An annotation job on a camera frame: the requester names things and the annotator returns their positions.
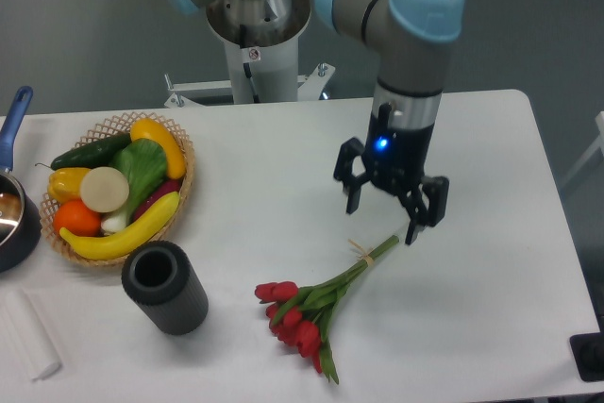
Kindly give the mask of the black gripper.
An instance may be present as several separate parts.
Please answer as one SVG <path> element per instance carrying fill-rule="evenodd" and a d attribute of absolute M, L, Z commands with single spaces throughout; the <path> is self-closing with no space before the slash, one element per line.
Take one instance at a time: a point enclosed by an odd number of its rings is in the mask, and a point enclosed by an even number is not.
<path fill-rule="evenodd" d="M 371 115 L 365 148 L 357 138 L 344 142 L 339 150 L 333 177 L 343 184 L 347 197 L 345 212 L 354 213 L 361 188 L 369 180 L 382 191 L 405 196 L 410 217 L 405 244 L 411 245 L 426 227 L 436 227 L 445 217 L 449 193 L 446 176 L 424 176 L 424 166 L 433 126 L 420 129 L 386 127 Z M 366 172 L 355 176 L 353 164 L 361 157 Z"/>

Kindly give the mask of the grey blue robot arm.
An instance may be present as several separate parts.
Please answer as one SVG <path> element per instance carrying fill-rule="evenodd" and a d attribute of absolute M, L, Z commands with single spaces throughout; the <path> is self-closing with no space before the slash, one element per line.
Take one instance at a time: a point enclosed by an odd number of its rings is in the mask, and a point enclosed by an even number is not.
<path fill-rule="evenodd" d="M 406 243 L 444 218 L 449 181 L 424 166 L 465 0 L 169 1 L 205 13 L 238 104 L 299 99 L 298 39 L 311 16 L 376 52 L 367 136 L 345 142 L 334 169 L 346 209 L 357 209 L 366 183 L 396 197 L 409 216 Z"/>

